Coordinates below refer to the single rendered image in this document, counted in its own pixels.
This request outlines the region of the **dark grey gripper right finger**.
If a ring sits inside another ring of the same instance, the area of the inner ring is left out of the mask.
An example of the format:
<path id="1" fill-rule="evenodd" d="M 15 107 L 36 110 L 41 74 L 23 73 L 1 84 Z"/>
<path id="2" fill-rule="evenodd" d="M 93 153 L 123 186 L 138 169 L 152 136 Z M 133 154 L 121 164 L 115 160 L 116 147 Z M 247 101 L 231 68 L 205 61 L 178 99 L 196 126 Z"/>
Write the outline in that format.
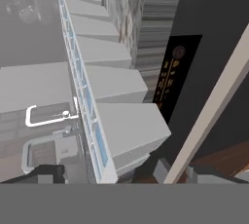
<path id="1" fill-rule="evenodd" d="M 195 184 L 249 184 L 249 181 L 221 174 L 207 166 L 189 166 L 186 169 L 188 182 Z"/>

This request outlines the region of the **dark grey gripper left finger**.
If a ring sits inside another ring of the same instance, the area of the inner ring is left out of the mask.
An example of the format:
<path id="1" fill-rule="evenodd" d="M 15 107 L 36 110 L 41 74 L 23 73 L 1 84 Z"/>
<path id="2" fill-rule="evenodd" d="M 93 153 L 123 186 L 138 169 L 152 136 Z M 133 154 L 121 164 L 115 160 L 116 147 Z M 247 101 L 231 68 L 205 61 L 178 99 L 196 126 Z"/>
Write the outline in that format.
<path id="1" fill-rule="evenodd" d="M 64 165 L 40 165 L 30 171 L 28 174 L 2 181 L 2 184 L 64 184 L 64 173 Z"/>

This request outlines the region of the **beige long bar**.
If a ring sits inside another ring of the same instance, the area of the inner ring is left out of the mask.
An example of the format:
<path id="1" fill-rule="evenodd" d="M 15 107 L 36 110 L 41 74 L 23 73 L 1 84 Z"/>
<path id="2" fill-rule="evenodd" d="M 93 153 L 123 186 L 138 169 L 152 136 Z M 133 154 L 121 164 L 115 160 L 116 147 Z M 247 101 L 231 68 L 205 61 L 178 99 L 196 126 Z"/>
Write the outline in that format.
<path id="1" fill-rule="evenodd" d="M 163 181 L 164 184 L 174 184 L 178 181 L 248 72 L 249 23 Z"/>

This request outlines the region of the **white ice cube tray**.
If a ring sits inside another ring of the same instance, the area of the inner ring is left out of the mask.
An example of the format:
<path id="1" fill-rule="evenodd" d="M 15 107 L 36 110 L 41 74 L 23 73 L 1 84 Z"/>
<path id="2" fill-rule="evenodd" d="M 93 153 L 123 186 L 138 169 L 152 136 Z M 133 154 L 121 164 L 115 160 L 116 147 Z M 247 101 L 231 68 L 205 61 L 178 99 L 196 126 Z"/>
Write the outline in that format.
<path id="1" fill-rule="evenodd" d="M 100 0 L 58 0 L 64 42 L 97 183 L 140 167 L 170 130 Z"/>

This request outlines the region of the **grey cupboard front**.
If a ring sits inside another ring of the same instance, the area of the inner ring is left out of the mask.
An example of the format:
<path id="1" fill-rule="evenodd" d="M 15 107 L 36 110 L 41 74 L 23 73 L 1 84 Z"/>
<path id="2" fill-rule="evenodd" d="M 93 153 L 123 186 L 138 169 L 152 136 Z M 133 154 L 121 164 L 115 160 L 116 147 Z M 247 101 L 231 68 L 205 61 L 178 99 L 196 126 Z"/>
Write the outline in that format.
<path id="1" fill-rule="evenodd" d="M 29 164 L 65 166 L 66 181 L 86 183 L 87 170 L 82 150 L 83 128 L 79 119 L 29 128 L 25 112 L 31 112 L 32 122 L 58 118 L 67 110 L 76 114 L 75 91 L 67 62 L 10 66 L 0 69 L 0 181 L 23 174 L 22 147 L 30 139 L 72 127 L 63 138 L 30 147 Z"/>

